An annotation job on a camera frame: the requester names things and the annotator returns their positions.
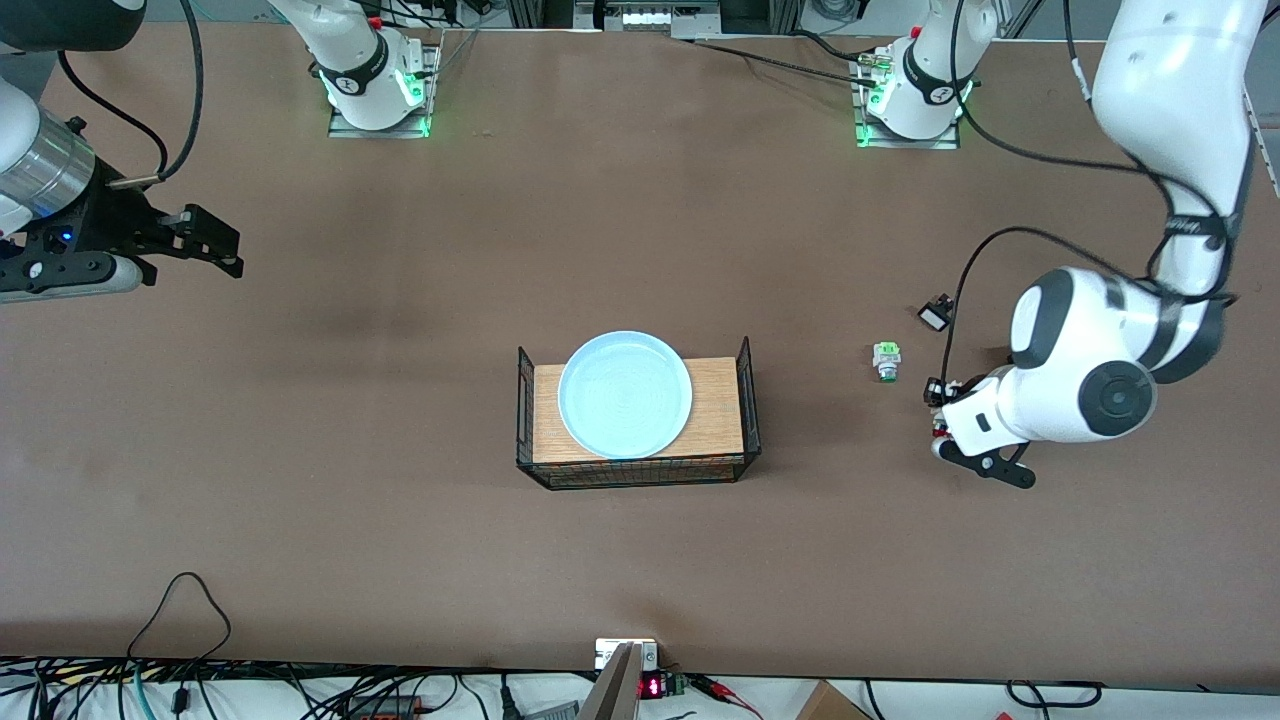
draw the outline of black cable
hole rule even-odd
[[[489,720],[489,710],[484,706],[484,698],[480,697],[480,693],[471,689],[471,687],[467,685],[466,679],[461,676],[458,678],[458,684],[462,685],[462,689],[467,691],[468,693],[471,693],[472,697],[476,698],[476,702],[480,703],[480,715],[484,715],[484,720]]]
[[[209,712],[210,720],[218,720],[218,714],[214,712],[214,703],[209,702],[209,693],[205,692],[205,679],[196,675],[196,687],[200,688],[200,698],[205,701],[205,711]]]
[[[146,624],[142,625],[142,629],[138,630],[138,633],[136,635],[133,635],[132,641],[129,641],[129,647],[125,648],[125,651],[124,651],[125,660],[136,660],[136,657],[133,655],[133,648],[138,644],[138,641],[142,639],[142,635],[146,634],[146,632],[151,629],[151,625],[156,621],[156,618],[160,616],[160,611],[164,610],[165,602],[169,601],[169,593],[173,592],[173,588],[174,588],[174,585],[178,584],[178,580],[180,580],[183,578],[191,578],[191,579],[196,580],[197,583],[200,583],[200,589],[205,593],[205,600],[209,601],[209,606],[214,609],[214,612],[216,612],[218,616],[221,618],[221,620],[223,620],[223,628],[225,629],[225,632],[223,633],[223,639],[218,641],[218,644],[215,644],[214,647],[206,650],[204,653],[201,653],[200,656],[197,656],[195,659],[195,661],[196,662],[205,661],[206,659],[209,659],[210,655],[212,655],[212,653],[218,652],[219,650],[221,650],[221,647],[224,644],[227,644],[227,641],[232,639],[232,620],[230,620],[230,618],[228,618],[227,612],[223,611],[223,606],[218,605],[218,601],[214,600],[212,593],[209,592],[209,585],[205,584],[205,579],[201,578],[200,574],[192,573],[191,570],[187,570],[187,571],[183,571],[183,573],[178,573],[177,575],[173,577],[172,580],[169,580],[169,585],[164,589],[164,596],[160,597],[160,605],[156,605],[156,609],[151,614],[151,618],[147,619]]]
[[[429,675],[424,675],[424,676],[419,678],[417,684],[413,685],[413,692],[410,693],[410,694],[412,694],[413,697],[417,697],[417,691],[419,691],[419,688],[422,687],[422,683],[426,680],[428,676]],[[444,702],[442,702],[440,705],[436,705],[435,707],[424,707],[422,711],[419,712],[419,715],[430,715],[431,712],[435,712],[436,710],[443,708],[445,705],[449,705],[449,702],[453,701],[453,698],[458,694],[458,676],[457,675],[451,675],[451,676],[453,678],[453,691],[449,693],[449,697],[444,698]]]
[[[65,50],[59,50],[58,51],[58,67],[60,67],[63,69],[63,74],[67,76],[67,79],[70,81],[72,86],[76,90],[78,90],[81,92],[81,95],[83,95],[84,97],[88,97],[93,102],[99,104],[108,113],[111,113],[116,118],[120,118],[122,120],[129,123],[131,126],[133,126],[134,128],[137,128],[138,131],[141,131],[142,135],[145,135],[148,138],[151,138],[151,142],[154,142],[156,145],[156,150],[160,151],[160,163],[156,165],[156,174],[160,174],[164,170],[164,167],[169,164],[169,146],[166,146],[164,143],[164,138],[161,138],[156,133],[156,131],[154,131],[150,127],[147,127],[146,123],[143,123],[142,120],[140,120],[140,119],[134,118],[133,115],[125,113],[124,110],[116,108],[115,105],[111,104],[111,101],[109,101],[108,99],[102,97],[97,92],[93,92],[92,88],[90,88],[87,85],[84,85],[84,81],[82,81],[79,78],[79,76],[76,74],[76,70],[72,69],[72,64],[67,59],[67,51]]]
[[[876,82],[868,78],[856,78],[850,76],[842,76],[840,73],[828,73],[827,70],[818,70],[814,68],[806,68],[804,65],[796,65],[794,63],[787,63],[785,60],[776,60],[773,58],[765,58],[764,55],[756,55],[755,53],[748,53],[745,50],[737,50],[735,47],[726,47],[723,45],[707,45],[704,42],[695,42],[692,40],[686,40],[698,47],[705,47],[708,50],[716,50],[717,53],[728,53],[730,55],[737,55],[739,58],[746,58],[748,60],[756,60],[759,63],[765,63],[769,65],[777,65],[780,68],[786,68],[797,73],[805,73],[817,77],[824,77],[831,79],[838,79],[840,82],[851,82],[854,85],[860,85],[863,87],[876,87]]]
[[[1019,147],[1016,145],[1012,145],[1010,142],[1005,142],[1004,140],[1001,140],[1001,138],[991,135],[984,127],[982,127],[977,122],[977,119],[973,117],[973,113],[969,111],[969,106],[965,105],[965,101],[964,101],[964,97],[963,97],[963,92],[961,92],[961,87],[960,87],[960,78],[956,76],[956,35],[960,32],[960,18],[963,15],[963,12],[964,12],[964,0],[960,0],[956,4],[955,18],[952,18],[952,23],[951,23],[951,55],[950,55],[950,60],[951,60],[951,88],[955,92],[955,99],[956,99],[956,102],[960,106],[961,114],[964,115],[964,118],[966,120],[969,120],[969,124],[973,127],[973,129],[978,135],[980,135],[983,137],[983,140],[986,140],[987,142],[991,142],[992,145],[1000,147],[1001,150],[1006,150],[1009,152],[1012,152],[1014,155],[1019,155],[1021,158],[1028,158],[1030,160],[1038,160],[1038,161],[1048,163],[1048,164],[1053,164],[1053,165],[1066,165],[1066,167],[1073,167],[1073,168],[1087,168],[1087,169],[1094,169],[1094,170],[1114,170],[1114,172],[1119,172],[1119,173],[1138,174],[1138,176],[1144,176],[1144,177],[1148,177],[1148,178],[1158,178],[1158,179],[1174,183],[1174,184],[1176,184],[1176,186],[1187,190],[1192,195],[1194,195],[1201,202],[1204,204],[1206,208],[1208,208],[1208,210],[1210,210],[1210,213],[1211,213],[1211,215],[1213,217],[1215,220],[1217,220],[1221,224],[1225,224],[1221,213],[1219,213],[1217,208],[1213,206],[1213,202],[1208,199],[1208,196],[1206,196],[1203,192],[1201,192],[1194,186],[1190,186],[1190,184],[1188,184],[1188,183],[1185,183],[1183,181],[1179,181],[1178,178],[1169,177],[1169,176],[1166,176],[1164,173],[1157,173],[1157,172],[1151,170],[1149,168],[1146,168],[1146,167],[1129,167],[1129,165],[1120,165],[1117,163],[1102,163],[1102,161],[1096,161],[1096,160],[1076,160],[1076,159],[1073,159],[1073,158],[1060,158],[1057,155],[1047,155],[1044,152],[1037,152],[1034,150],[1027,150],[1027,149]],[[1169,237],[1170,236],[1166,233],[1165,240],[1161,242],[1160,247],[1157,247],[1157,252],[1152,254],[1152,258],[1158,256],[1158,250],[1164,249],[1165,243],[1169,241]],[[1161,290],[1160,293],[1162,296],[1165,296],[1165,297],[1174,297],[1174,299],[1176,299],[1176,300],[1179,300],[1181,302],[1185,302],[1185,304],[1196,304],[1196,302],[1202,302],[1204,300],[1226,300],[1226,301],[1230,302],[1233,300],[1233,296],[1230,296],[1229,293],[1228,295],[1220,295],[1220,293],[1222,291],[1222,287],[1226,284],[1228,275],[1230,274],[1231,260],[1234,258],[1234,249],[1235,249],[1235,242],[1231,241],[1230,238],[1228,238],[1226,242],[1222,246],[1222,264],[1221,264],[1221,268],[1219,269],[1219,277],[1213,282],[1213,286],[1207,292],[1203,292],[1201,295],[1188,296],[1188,295],[1174,293],[1174,292],[1169,292],[1169,291]],[[1153,263],[1148,259],[1148,268]]]
[[[867,700],[872,703],[872,712],[876,714],[876,720],[884,720],[884,714],[879,711],[879,703],[876,702],[876,691],[872,689],[870,678],[863,679],[867,685]]]
[[[302,700],[307,703],[307,710],[314,710],[316,706],[315,700],[307,693],[306,688],[302,687],[302,680],[298,679],[298,674],[293,671],[293,664],[285,662],[284,669],[289,671],[289,679],[293,682],[294,689],[302,694]]]
[[[1032,691],[1036,700],[1025,701],[1018,697],[1018,693],[1014,692],[1014,685],[1024,685]],[[1093,707],[1102,701],[1102,683],[1064,683],[1062,687],[1089,688],[1093,691],[1093,694],[1079,702],[1046,701],[1039,688],[1030,680],[1009,680],[1005,683],[1005,693],[1009,696],[1009,700],[1023,707],[1044,711],[1046,720],[1048,719],[1048,708],[1051,707],[1062,710],[1084,710],[1085,707]]]
[[[182,14],[187,17],[187,29],[191,33],[191,56],[196,70],[196,91],[191,100],[191,124],[187,127],[187,140],[178,150],[178,156],[173,164],[156,173],[161,181],[166,181],[182,169],[191,155],[191,149],[196,145],[196,133],[200,131],[200,113],[205,106],[205,51],[200,45],[200,26],[196,23],[196,13],[191,9],[191,0],[178,0],[182,5]]]
[[[836,47],[832,44],[827,42],[827,40],[820,35],[818,35],[817,32],[809,32],[808,29],[804,28],[796,28],[795,32],[792,32],[791,35],[796,35],[799,37],[808,37],[809,40],[817,42],[818,47],[822,47],[823,53],[850,63],[856,63],[859,55],[869,55],[876,51],[876,47],[872,46],[868,47],[867,50],[860,50],[858,53],[844,53],[841,50],[836,50]]]

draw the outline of cable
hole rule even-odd
[[[111,113],[116,118],[120,118],[125,123],[129,123],[131,126],[133,126],[134,128],[137,128],[140,132],[142,132],[142,135],[145,135],[148,138],[151,138],[151,142],[154,142],[156,145],[156,150],[160,151],[160,163],[156,165],[156,174],[160,174],[164,170],[164,167],[169,164],[169,147],[164,143],[164,140],[159,135],[156,135],[156,131],[154,131],[150,127],[147,127],[147,124],[143,123],[142,120],[140,120],[140,119],[134,118],[133,115],[125,113],[124,110],[116,108],[109,100],[106,100],[101,95],[93,92],[87,85],[84,85],[84,81],[82,81],[79,78],[79,76],[76,74],[76,70],[72,69],[72,64],[67,59],[67,51],[65,50],[59,50],[58,51],[58,67],[63,69],[63,74],[67,76],[67,79],[70,81],[72,86],[76,90],[78,90],[81,92],[81,95],[83,95],[84,97],[88,97],[90,100],[92,100],[93,102],[96,102],[99,106],[101,106],[104,110],[106,110],[108,113]]]
[[[827,42],[826,38],[823,38],[817,32],[809,32],[809,31],[806,31],[804,28],[796,28],[796,31],[794,33],[791,33],[791,35],[797,35],[800,37],[808,37],[809,40],[817,42],[818,47],[822,47],[823,53],[826,53],[826,54],[828,54],[828,55],[831,55],[833,58],[840,58],[841,60],[847,60],[850,63],[856,63],[859,55],[869,55],[869,54],[872,54],[872,53],[876,51],[876,47],[872,46],[872,47],[868,47],[867,50],[860,50],[858,53],[842,53],[840,50],[836,50],[835,46],[832,46],[829,42]]]
[[[151,711],[151,702],[147,701],[147,693],[142,691],[142,666],[133,666],[133,692],[138,696],[138,705],[142,707],[142,715],[147,720],[156,720],[156,714]]]
[[[1062,0],[1062,35],[1066,37],[1066,54],[1071,58],[1071,72],[1075,73],[1075,81],[1080,83],[1080,95],[1084,96],[1084,102],[1093,108],[1093,92],[1089,91],[1089,81],[1084,77],[1084,69],[1080,67],[1080,56],[1075,53],[1075,33],[1071,32],[1071,0]]]
[[[1042,163],[1048,163],[1048,164],[1053,164],[1053,165],[1066,165],[1066,167],[1074,167],[1074,168],[1088,168],[1088,169],[1097,169],[1097,170],[1114,170],[1114,172],[1128,173],[1128,174],[1139,174],[1139,176],[1144,176],[1147,178],[1152,178],[1152,179],[1158,178],[1158,179],[1174,183],[1174,184],[1184,188],[1185,191],[1190,192],[1192,195],[1194,195],[1201,202],[1204,204],[1206,208],[1208,208],[1208,210],[1211,213],[1211,217],[1217,223],[1225,224],[1225,220],[1222,219],[1221,213],[1217,210],[1217,208],[1213,206],[1213,202],[1203,192],[1201,192],[1198,188],[1196,188],[1194,186],[1190,186],[1190,184],[1188,184],[1188,183],[1185,183],[1183,181],[1179,181],[1178,178],[1172,178],[1172,177],[1169,177],[1169,176],[1166,176],[1164,173],[1157,173],[1155,170],[1151,170],[1149,168],[1146,168],[1144,165],[1129,167],[1129,165],[1120,165],[1117,163],[1102,163],[1102,161],[1094,161],[1094,160],[1076,160],[1076,159],[1073,159],[1073,158],[1060,158],[1060,156],[1056,156],[1056,155],[1047,155],[1044,152],[1037,152],[1034,150],[1027,150],[1027,149],[1019,147],[1016,145],[1012,145],[1010,142],[1005,142],[1004,140],[1001,140],[1001,138],[991,135],[986,128],[983,128],[977,122],[977,119],[969,111],[969,106],[965,105],[963,94],[960,91],[961,90],[960,88],[960,78],[956,76],[956,36],[960,32],[960,18],[961,18],[963,10],[964,10],[964,0],[960,0],[956,4],[955,18],[952,18],[952,24],[951,24],[951,56],[950,56],[950,60],[951,60],[951,88],[952,88],[952,91],[955,91],[955,99],[956,99],[956,102],[960,106],[961,114],[965,117],[965,119],[969,120],[969,124],[973,127],[973,129],[978,135],[980,135],[983,137],[983,140],[986,140],[987,142],[991,142],[992,145],[1000,147],[1001,150],[1006,150],[1009,152],[1012,152],[1014,155],[1019,155],[1021,158],[1028,158],[1030,160],[1039,160]],[[1167,243],[1167,241],[1169,241],[1170,237],[1171,236],[1169,236],[1166,233],[1165,240],[1161,241],[1161,243],[1157,247],[1156,252],[1153,252],[1152,256],[1148,259],[1148,269],[1151,266],[1153,266],[1155,259],[1158,258],[1158,252],[1164,249],[1164,246]],[[1222,263],[1221,263],[1221,266],[1219,269],[1219,277],[1213,282],[1213,286],[1207,292],[1203,292],[1201,295],[1188,296],[1188,295],[1181,295],[1181,293],[1174,293],[1174,292],[1170,292],[1167,290],[1161,288],[1160,293],[1162,296],[1165,296],[1165,297],[1174,297],[1174,299],[1176,299],[1176,300],[1179,300],[1181,302],[1185,302],[1185,304],[1196,304],[1196,302],[1202,302],[1202,301],[1206,301],[1206,300],[1226,300],[1229,302],[1234,301],[1233,296],[1230,293],[1220,295],[1221,291],[1222,291],[1222,287],[1226,284],[1226,278],[1230,274],[1231,260],[1234,258],[1234,250],[1235,250],[1235,242],[1234,242],[1234,240],[1226,238],[1226,242],[1222,246]]]
[[[218,714],[214,712],[214,703],[209,702],[209,693],[205,692],[205,679],[200,675],[196,675],[196,687],[200,688],[200,698],[205,701],[205,711],[209,712],[210,720],[218,720]]]
[[[161,181],[172,178],[187,163],[191,149],[196,145],[196,133],[200,131],[200,113],[205,106],[205,53],[200,45],[200,24],[196,22],[196,14],[191,9],[191,0],[178,0],[178,3],[182,4],[182,14],[187,17],[187,29],[191,33],[191,56],[196,70],[196,91],[191,100],[191,124],[187,127],[187,140],[183,141],[182,150],[178,151],[173,165],[156,173]]]
[[[1018,693],[1014,692],[1015,684],[1025,685],[1028,689],[1032,691],[1032,694],[1036,696],[1036,700],[1033,702],[1029,702],[1018,697]],[[1030,680],[1009,680],[1005,683],[1005,693],[1009,696],[1009,700],[1016,702],[1023,707],[1027,707],[1029,710],[1042,711],[1044,714],[1044,720],[1050,720],[1048,708],[1051,707],[1062,710],[1084,710],[1085,707],[1093,707],[1102,700],[1102,683],[1062,683],[1062,685],[1091,688],[1093,691],[1093,696],[1082,700],[1079,702],[1060,702],[1060,701],[1051,702],[1044,700],[1044,696],[1041,693],[1039,688],[1037,688],[1036,684],[1032,683]]]
[[[728,703],[732,705],[732,706],[735,706],[735,707],[741,707],[742,710],[746,710],[751,715],[755,715],[756,720],[764,720],[764,716],[760,715],[759,710],[751,707],[751,705],[749,702],[746,702],[745,700],[742,700],[742,698],[740,698],[737,696],[731,697],[728,700]]]
[[[138,633],[136,635],[133,635],[132,641],[129,641],[129,647],[125,648],[125,651],[124,651],[125,660],[131,660],[131,661],[136,660],[136,656],[133,655],[133,648],[138,644],[138,641],[142,639],[142,635],[146,634],[146,632],[151,629],[152,623],[156,621],[156,618],[160,616],[160,611],[164,610],[165,602],[169,602],[169,593],[173,592],[173,588],[174,588],[174,585],[178,584],[178,580],[180,580],[183,578],[191,578],[191,579],[196,580],[197,583],[200,583],[200,589],[205,593],[205,600],[209,601],[209,606],[214,609],[214,612],[216,612],[218,616],[221,618],[221,620],[223,620],[223,628],[225,629],[225,632],[223,633],[223,639],[218,641],[218,644],[215,644],[214,647],[206,650],[198,657],[196,657],[195,661],[196,662],[202,662],[210,655],[212,655],[212,653],[218,652],[219,650],[221,650],[221,647],[224,644],[227,644],[227,641],[232,639],[232,620],[230,620],[230,618],[228,618],[227,612],[223,611],[223,606],[218,605],[218,601],[214,600],[212,593],[209,592],[209,585],[205,584],[205,579],[201,578],[200,574],[197,574],[197,573],[192,573],[191,570],[186,570],[183,573],[178,573],[177,575],[173,577],[172,580],[169,580],[169,585],[164,589],[164,596],[160,597],[160,605],[156,605],[156,609],[151,614],[151,618],[147,619],[146,624],[142,625],[142,629],[138,630]]]
[[[472,697],[476,698],[476,702],[480,703],[480,715],[484,715],[484,720],[489,720],[489,710],[485,708],[484,700],[480,698],[480,693],[477,693],[474,689],[471,689],[471,687],[467,685],[467,682],[463,678],[461,678],[461,676],[458,676],[458,684],[462,685],[462,689],[467,691],[468,693],[472,694]]]
[[[776,60],[773,58],[765,58],[764,55],[756,55],[755,53],[748,53],[745,50],[737,50],[735,47],[726,47],[723,45],[707,45],[704,42],[696,42],[696,41],[692,41],[692,40],[685,40],[684,42],[689,42],[690,45],[694,45],[695,47],[705,47],[708,50],[716,50],[717,53],[728,53],[730,55],[737,55],[739,58],[746,58],[748,60],[756,60],[756,61],[765,63],[765,64],[769,64],[769,65],[777,65],[780,68],[786,68],[788,70],[795,70],[797,73],[805,73],[805,74],[817,76],[817,77],[838,79],[841,82],[851,82],[854,85],[860,85],[863,87],[876,87],[876,82],[872,81],[872,79],[868,79],[868,78],[856,78],[856,77],[850,77],[850,76],[842,76],[842,74],[838,74],[838,73],[828,73],[827,70],[818,70],[818,69],[814,69],[814,68],[806,68],[804,65],[796,65],[796,64],[792,64],[792,63],[786,63],[783,60]]]
[[[458,694],[458,676],[457,675],[451,675],[451,676],[453,678],[453,691],[449,693],[449,697],[444,698],[444,702],[436,705],[435,707],[424,707],[422,711],[419,712],[419,715],[430,715],[436,710],[442,710],[445,705],[449,705],[449,702],[453,701],[453,698]],[[422,682],[426,680],[426,678],[428,675],[424,675],[417,680],[417,684],[413,685],[413,692],[410,693],[411,696],[417,697],[417,689],[422,687]]]
[[[872,712],[876,714],[876,720],[884,720],[884,714],[879,711],[879,703],[876,702],[876,689],[872,688],[870,678],[863,680],[867,685],[867,700],[872,703]]]

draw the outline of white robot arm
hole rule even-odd
[[[1252,174],[1244,68],[1266,4],[1121,4],[1093,109],[1112,141],[1176,181],[1164,182],[1171,214],[1158,270],[1142,284],[1078,268],[1041,277],[1014,309],[1012,364],[945,398],[940,457],[1029,487],[1034,474],[1016,462],[1025,443],[1130,433],[1155,410],[1157,384],[1213,357]],[[1018,457],[1000,455],[1007,446],[1020,446]]]
[[[956,12],[961,15],[952,76],[951,27]],[[998,24],[995,0],[929,0],[929,14],[919,33],[888,46],[891,77],[868,102],[867,111],[902,137],[928,140],[942,135],[957,110],[951,78],[957,78],[961,88],[969,82]]]
[[[422,41],[369,24],[352,0],[269,0],[316,59],[329,102],[360,129],[385,129],[426,101]]]

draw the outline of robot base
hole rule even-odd
[[[886,60],[891,56],[891,53],[892,47],[890,46],[876,49],[876,56],[884,58]],[[865,67],[860,63],[850,61],[849,74],[855,78],[870,79],[879,83],[877,87],[863,87],[850,83],[854,91],[854,126],[858,133],[859,147],[914,147],[916,150],[956,150],[960,147],[959,124],[961,111],[959,108],[956,108],[955,119],[951,120],[951,124],[942,135],[928,140],[902,137],[888,129],[879,118],[867,111],[868,105],[881,102],[884,94],[888,92],[884,83],[892,78],[892,72],[884,65]],[[973,88],[974,83],[968,83],[960,97],[968,99]]]
[[[403,78],[402,87],[406,92],[406,99],[417,101],[421,97],[422,104],[404,115],[404,119],[401,122],[383,129],[357,128],[347,122],[337,108],[333,108],[329,115],[329,137],[417,140],[431,136],[431,113],[435,110],[435,87],[440,72],[440,49],[433,45],[424,46],[416,38],[410,40],[410,44],[413,50],[421,49],[420,60],[415,61],[411,56],[410,72],[420,70],[426,73],[426,77],[416,79],[413,76],[407,74]]]

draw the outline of silver metal cylinder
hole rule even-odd
[[[0,173],[0,193],[47,218],[74,201],[93,174],[93,149],[44,109],[36,140]]]

